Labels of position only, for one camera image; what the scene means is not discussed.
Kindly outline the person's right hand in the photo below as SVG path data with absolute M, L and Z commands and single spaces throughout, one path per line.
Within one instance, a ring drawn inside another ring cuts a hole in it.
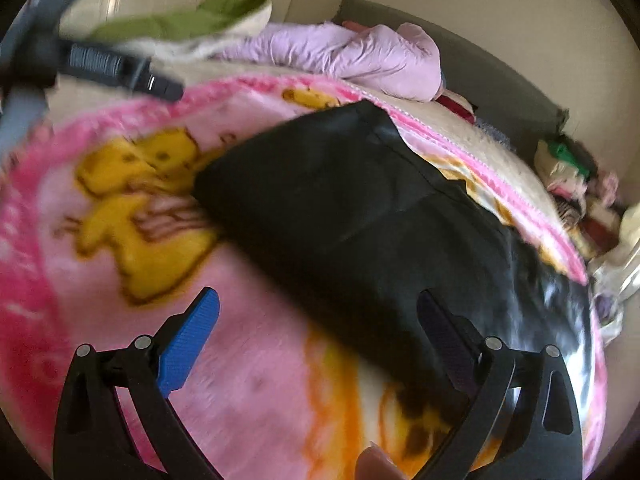
M 393 463 L 382 448 L 373 442 L 358 456 L 355 480 L 406 480 L 404 473 Z

